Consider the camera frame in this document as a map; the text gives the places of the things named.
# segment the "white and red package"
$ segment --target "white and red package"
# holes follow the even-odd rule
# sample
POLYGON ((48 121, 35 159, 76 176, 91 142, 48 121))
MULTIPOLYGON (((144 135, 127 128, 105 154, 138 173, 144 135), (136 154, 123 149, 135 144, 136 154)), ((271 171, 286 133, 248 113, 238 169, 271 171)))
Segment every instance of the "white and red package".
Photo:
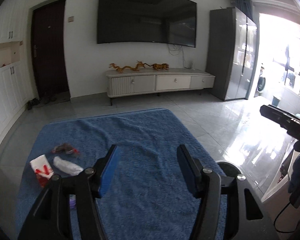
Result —
POLYGON ((46 156, 40 155, 30 161, 30 165, 40 183, 40 186, 44 187, 54 173, 46 156))

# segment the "refrigerator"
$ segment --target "refrigerator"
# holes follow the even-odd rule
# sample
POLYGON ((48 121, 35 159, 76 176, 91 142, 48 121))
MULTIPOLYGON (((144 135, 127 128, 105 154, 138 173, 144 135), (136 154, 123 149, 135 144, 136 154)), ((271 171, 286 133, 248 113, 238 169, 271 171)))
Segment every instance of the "refrigerator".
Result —
POLYGON ((210 92, 221 100, 248 98, 256 53, 257 26, 238 8, 210 11, 206 72, 210 92))

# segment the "blue blanket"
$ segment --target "blue blanket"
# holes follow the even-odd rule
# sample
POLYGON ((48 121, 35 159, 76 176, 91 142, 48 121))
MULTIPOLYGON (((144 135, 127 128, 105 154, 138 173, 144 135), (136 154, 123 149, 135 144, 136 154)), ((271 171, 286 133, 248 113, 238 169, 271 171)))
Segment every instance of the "blue blanket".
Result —
MULTIPOLYGON (((22 224, 41 191, 29 162, 45 154, 53 166, 54 146, 71 143, 81 154, 60 154, 88 168, 106 155, 112 144, 120 146, 122 156, 111 186, 98 200, 100 216, 109 240, 189 239, 200 200, 188 192, 176 151, 185 144, 193 157, 222 174, 201 144, 180 120, 167 109, 82 118, 45 125, 33 145, 25 166, 18 194, 16 226, 22 224)), ((216 239, 223 238, 226 197, 221 199, 216 239)), ((71 212, 74 239, 80 239, 76 212, 71 212)))

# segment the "metal screw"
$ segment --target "metal screw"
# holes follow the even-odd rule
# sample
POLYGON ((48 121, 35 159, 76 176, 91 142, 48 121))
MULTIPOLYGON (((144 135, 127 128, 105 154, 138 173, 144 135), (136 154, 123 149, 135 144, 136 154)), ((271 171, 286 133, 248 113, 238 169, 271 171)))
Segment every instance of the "metal screw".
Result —
POLYGON ((244 176, 243 174, 238 174, 237 179, 240 181, 244 181, 246 179, 246 176, 244 176))
POLYGON ((210 174, 212 172, 212 169, 209 168, 203 168, 202 171, 206 174, 210 174))
POLYGON ((86 168, 86 169, 84 170, 84 172, 85 172, 87 175, 90 175, 90 174, 94 173, 94 169, 93 169, 93 168, 86 168))
POLYGON ((53 174, 52 177, 51 177, 51 179, 52 179, 53 181, 56 181, 56 180, 60 179, 60 175, 58 175, 58 174, 53 174))

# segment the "black tv screen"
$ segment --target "black tv screen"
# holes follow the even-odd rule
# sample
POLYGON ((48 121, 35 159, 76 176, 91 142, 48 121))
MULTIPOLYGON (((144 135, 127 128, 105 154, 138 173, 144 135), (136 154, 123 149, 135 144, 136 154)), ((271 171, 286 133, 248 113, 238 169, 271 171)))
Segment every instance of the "black tv screen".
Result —
POLYGON ((195 47, 197 3, 99 0, 97 43, 160 42, 195 47))

